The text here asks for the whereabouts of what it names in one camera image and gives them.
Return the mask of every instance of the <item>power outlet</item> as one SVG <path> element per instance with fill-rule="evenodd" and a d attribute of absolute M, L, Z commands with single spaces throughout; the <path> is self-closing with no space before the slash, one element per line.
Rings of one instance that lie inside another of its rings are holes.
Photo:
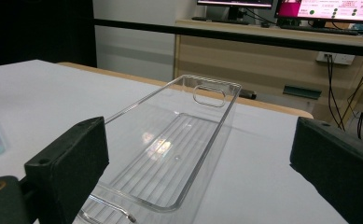
<path fill-rule="evenodd" d="M 352 64 L 353 59 L 355 58 L 355 55 L 349 55 L 349 54 L 337 54 L 334 63 L 340 63 L 340 64 Z"/>
<path fill-rule="evenodd" d="M 329 55 L 332 56 L 332 61 L 334 63 L 338 63 L 338 64 L 350 65 L 350 64 L 352 64 L 353 59 L 355 58 L 355 55 L 339 54 L 339 53 L 320 51 L 320 52 L 318 52 L 318 55 L 315 58 L 315 60 L 318 61 L 318 62 L 326 63 L 328 61 L 328 56 Z"/>
<path fill-rule="evenodd" d="M 317 58 L 315 58 L 315 60 L 318 61 L 318 62 L 325 62 L 326 63 L 328 61 L 327 57 L 329 55 L 332 56 L 332 61 L 335 61 L 337 53 L 324 52 L 324 51 L 318 52 Z"/>

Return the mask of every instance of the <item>table surface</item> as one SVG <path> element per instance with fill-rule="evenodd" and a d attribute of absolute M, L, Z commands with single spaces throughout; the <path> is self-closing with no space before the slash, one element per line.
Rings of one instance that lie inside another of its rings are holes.
<path fill-rule="evenodd" d="M 23 165 L 74 124 L 115 114 L 157 85 L 59 64 L 0 66 L 0 176 Z M 297 116 L 237 104 L 232 131 L 195 223 L 346 223 L 289 166 Z"/>

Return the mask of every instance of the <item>wall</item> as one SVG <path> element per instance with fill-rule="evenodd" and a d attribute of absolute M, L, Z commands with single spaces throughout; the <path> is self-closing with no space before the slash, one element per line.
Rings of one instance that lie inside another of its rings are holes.
<path fill-rule="evenodd" d="M 175 20 L 202 13 L 195 0 L 93 1 L 96 19 L 175 25 Z M 96 26 L 99 68 L 149 77 L 173 79 L 175 36 Z"/>

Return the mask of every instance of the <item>transparent plastic container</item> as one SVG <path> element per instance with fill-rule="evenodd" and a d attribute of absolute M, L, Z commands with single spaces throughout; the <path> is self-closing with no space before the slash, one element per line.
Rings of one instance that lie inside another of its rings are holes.
<path fill-rule="evenodd" d="M 110 163 L 76 223 L 191 223 L 241 86 L 182 76 L 105 121 Z"/>

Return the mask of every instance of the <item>black foam pad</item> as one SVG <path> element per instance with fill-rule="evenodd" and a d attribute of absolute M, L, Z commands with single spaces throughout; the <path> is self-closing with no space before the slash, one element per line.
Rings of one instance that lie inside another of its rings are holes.
<path fill-rule="evenodd" d="M 347 222 L 363 223 L 363 141 L 299 118 L 290 161 Z"/>
<path fill-rule="evenodd" d="M 40 223 L 72 223 L 107 165 L 103 118 L 73 126 L 25 163 Z"/>

